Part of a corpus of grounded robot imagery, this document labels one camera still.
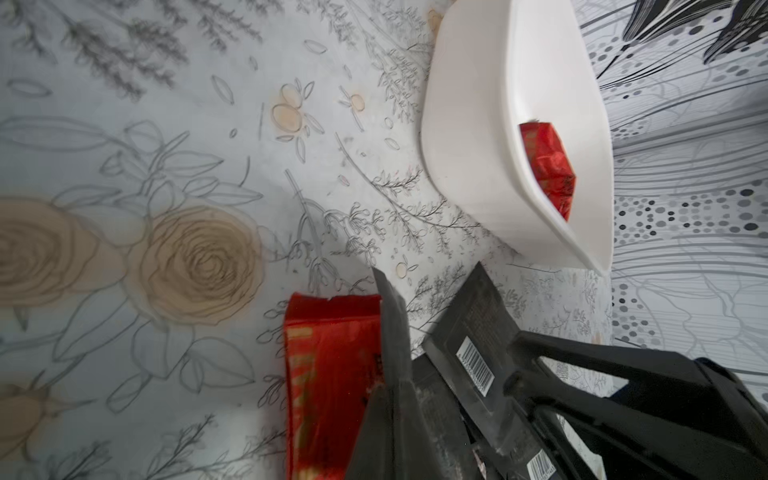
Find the red foil tea bag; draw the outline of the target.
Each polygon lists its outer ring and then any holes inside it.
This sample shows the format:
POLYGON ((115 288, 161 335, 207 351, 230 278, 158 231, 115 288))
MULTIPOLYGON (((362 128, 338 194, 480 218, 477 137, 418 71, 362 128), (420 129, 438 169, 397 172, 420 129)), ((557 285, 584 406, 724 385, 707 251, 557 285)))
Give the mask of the red foil tea bag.
POLYGON ((551 123, 532 121, 520 124, 519 130, 540 189, 568 221, 577 177, 556 129, 551 123))

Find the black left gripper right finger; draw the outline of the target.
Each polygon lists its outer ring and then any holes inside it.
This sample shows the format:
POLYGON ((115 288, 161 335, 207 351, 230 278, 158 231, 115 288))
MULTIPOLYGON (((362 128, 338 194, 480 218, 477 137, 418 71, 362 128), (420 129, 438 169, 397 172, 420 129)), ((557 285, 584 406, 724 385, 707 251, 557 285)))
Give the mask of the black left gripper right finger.
POLYGON ((521 331, 504 394, 564 479, 594 473, 564 434, 566 420, 610 479, 764 479, 767 412, 708 358, 594 345, 521 331), (625 380, 608 397, 549 373, 549 358, 625 380))

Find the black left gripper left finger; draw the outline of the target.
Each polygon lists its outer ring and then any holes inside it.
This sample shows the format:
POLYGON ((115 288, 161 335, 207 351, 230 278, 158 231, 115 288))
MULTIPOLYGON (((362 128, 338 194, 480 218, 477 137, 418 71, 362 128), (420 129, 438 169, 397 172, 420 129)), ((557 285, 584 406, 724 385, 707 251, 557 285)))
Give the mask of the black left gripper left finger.
POLYGON ((347 479, 441 479, 413 381, 405 301, 384 272, 374 269, 381 297, 381 360, 384 380, 374 386, 347 479))

